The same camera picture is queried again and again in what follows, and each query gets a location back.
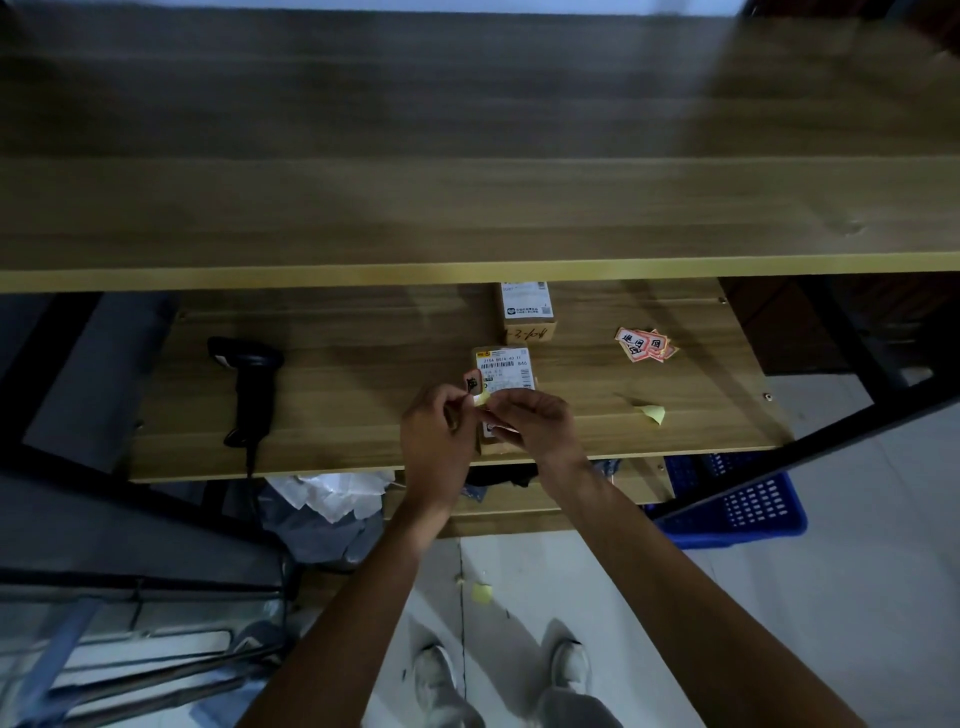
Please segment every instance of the white sneaker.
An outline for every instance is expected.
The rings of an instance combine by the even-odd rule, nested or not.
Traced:
[[[564,640],[557,645],[550,660],[550,684],[565,688],[580,695],[590,694],[590,658],[587,649],[580,643]]]
[[[456,691],[453,662],[445,649],[435,644],[414,658],[414,685],[417,702],[425,713],[437,704],[437,696],[442,688]]]

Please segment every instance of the blue crate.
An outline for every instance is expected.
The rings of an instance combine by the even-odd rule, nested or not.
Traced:
[[[719,475],[758,454],[671,455],[663,460],[674,493],[679,496],[700,481],[694,467],[695,458],[699,458],[711,474]],[[724,548],[780,536],[800,536],[806,531],[806,513],[789,475],[779,473],[731,496],[669,516],[659,526],[680,548]]]

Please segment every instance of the pants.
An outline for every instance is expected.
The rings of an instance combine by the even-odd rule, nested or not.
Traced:
[[[537,701],[533,724],[539,728],[623,728],[607,707],[590,695],[565,688],[547,688]],[[426,728],[484,728],[476,708],[453,688],[437,695]]]

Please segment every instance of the cardboard box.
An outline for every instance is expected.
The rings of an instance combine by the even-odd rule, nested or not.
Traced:
[[[546,281],[500,283],[496,287],[496,300],[503,322],[504,343],[538,344],[553,338],[557,318]]]
[[[537,389],[530,350],[526,347],[495,346],[473,350],[473,364],[480,370],[481,379],[468,383],[470,393],[478,395],[481,391],[496,392],[501,389],[525,387]],[[502,443],[490,433],[487,425],[480,424],[478,441],[481,455],[520,452],[519,448]]]

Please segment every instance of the tiled floor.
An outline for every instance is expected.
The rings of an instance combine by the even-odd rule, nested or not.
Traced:
[[[798,435],[868,403],[851,377],[779,378],[773,391]],[[801,538],[689,554],[872,725],[960,725],[958,446],[954,407],[794,471]],[[470,599],[474,582],[492,585],[492,604]],[[594,692],[625,725],[701,725],[574,532],[437,542],[364,724],[422,725],[411,658],[439,640],[488,725],[521,725],[564,634],[587,646]],[[136,726],[148,723],[192,725],[184,709]]]

